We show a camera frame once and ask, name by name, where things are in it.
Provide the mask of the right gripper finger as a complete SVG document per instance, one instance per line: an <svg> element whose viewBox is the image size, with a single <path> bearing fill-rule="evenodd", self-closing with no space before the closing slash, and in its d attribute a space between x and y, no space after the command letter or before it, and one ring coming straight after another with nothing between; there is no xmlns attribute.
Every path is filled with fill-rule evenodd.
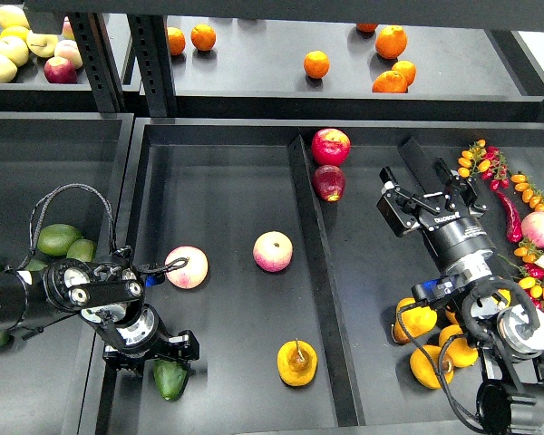
<svg viewBox="0 0 544 435"><path fill-rule="evenodd" d="M379 178L383 188L377 209L397 237L420 228L419 216L423 211L433 216L440 214L440 209L430 200L402 188L388 166L381 169Z"/></svg>
<svg viewBox="0 0 544 435"><path fill-rule="evenodd" d="M443 184L446 210L457 211L458 208L464 208L470 216L483 216L486 213L488 208L478 201L478 190L471 176L461 176L442 158L436 160L436 175Z"/></svg>

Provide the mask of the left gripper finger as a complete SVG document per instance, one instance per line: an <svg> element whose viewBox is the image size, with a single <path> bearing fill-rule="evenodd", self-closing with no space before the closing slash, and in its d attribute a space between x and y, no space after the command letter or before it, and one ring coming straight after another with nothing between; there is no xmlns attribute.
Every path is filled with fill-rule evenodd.
<svg viewBox="0 0 544 435"><path fill-rule="evenodd" d="M105 344L103 346L102 358L115 371L127 370L137 376L142 376L145 363L154 358L154 353L150 350L131 347L115 349L110 344Z"/></svg>
<svg viewBox="0 0 544 435"><path fill-rule="evenodd" d="M199 341L191 330L163 337L162 358L167 361L189 362L199 359Z"/></svg>

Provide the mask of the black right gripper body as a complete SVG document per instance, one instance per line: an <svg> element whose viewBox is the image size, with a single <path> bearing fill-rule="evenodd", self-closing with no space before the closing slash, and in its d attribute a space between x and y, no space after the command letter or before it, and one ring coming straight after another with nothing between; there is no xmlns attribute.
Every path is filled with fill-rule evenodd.
<svg viewBox="0 0 544 435"><path fill-rule="evenodd" d="M419 213L425 247L440 272L475 255L483 260L495 252L487 232L479 220L456 209L450 213L434 215L430 211Z"/></svg>

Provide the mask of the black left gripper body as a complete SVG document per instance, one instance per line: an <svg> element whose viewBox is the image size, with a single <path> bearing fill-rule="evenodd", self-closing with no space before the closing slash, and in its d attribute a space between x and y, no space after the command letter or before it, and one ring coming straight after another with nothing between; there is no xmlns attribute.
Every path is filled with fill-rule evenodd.
<svg viewBox="0 0 544 435"><path fill-rule="evenodd" d="M175 360L164 324L157 310L148 304L142 306L130 325L119 326L108 318L95 326L95 332L105 343L102 356L107 363Z"/></svg>

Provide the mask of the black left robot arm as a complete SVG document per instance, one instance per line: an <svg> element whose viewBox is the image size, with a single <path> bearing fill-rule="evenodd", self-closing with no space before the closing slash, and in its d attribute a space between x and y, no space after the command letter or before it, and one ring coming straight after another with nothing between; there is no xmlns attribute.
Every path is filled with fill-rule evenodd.
<svg viewBox="0 0 544 435"><path fill-rule="evenodd" d="M169 334L157 310L144 301L147 277L160 281L189 260L136 266L131 247L116 245L112 217L108 226L109 253L94 262L64 258L40 271L19 266L0 272L0 332L27 340L77 315L103 340L102 358L116 371L141 372L148 360L197 361L193 332Z"/></svg>

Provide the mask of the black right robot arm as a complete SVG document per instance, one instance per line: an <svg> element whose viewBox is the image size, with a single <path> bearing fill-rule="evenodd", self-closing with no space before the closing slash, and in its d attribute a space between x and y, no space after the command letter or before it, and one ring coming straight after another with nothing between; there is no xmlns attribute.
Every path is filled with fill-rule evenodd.
<svg viewBox="0 0 544 435"><path fill-rule="evenodd" d="M398 236L419 231L440 272L414 285L414 308L452 307L462 337L481 361L482 382L476 414L467 419L453 397L448 399L464 425L485 434L544 434L544 375L523 382L516 364L543 363L544 313L513 280L494 274L488 260L495 246L479 219L487 207L478 199L475 182L449 169L443 159L412 166L422 190L412 193L382 168L384 184L377 208Z"/></svg>

